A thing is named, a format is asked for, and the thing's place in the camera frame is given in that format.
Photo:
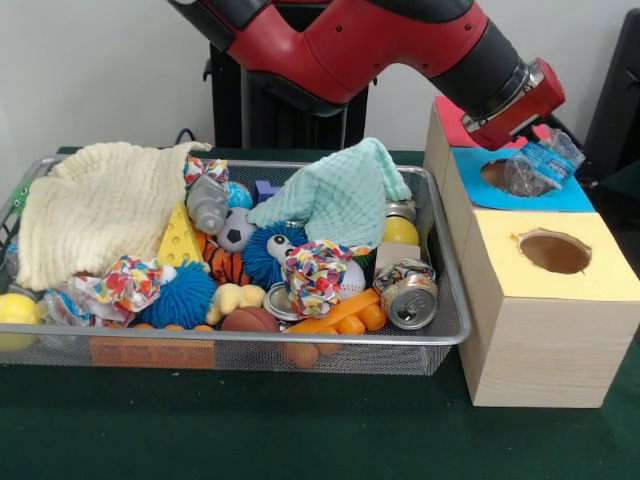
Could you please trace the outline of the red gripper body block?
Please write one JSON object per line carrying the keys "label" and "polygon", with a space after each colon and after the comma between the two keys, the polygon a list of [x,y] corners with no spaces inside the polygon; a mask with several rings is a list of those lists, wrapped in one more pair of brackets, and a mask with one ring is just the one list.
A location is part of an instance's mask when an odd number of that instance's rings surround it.
{"label": "red gripper body block", "polygon": [[500,149],[564,102],[564,89],[548,62],[519,60],[511,77],[478,114],[468,114],[468,135],[487,150]]}

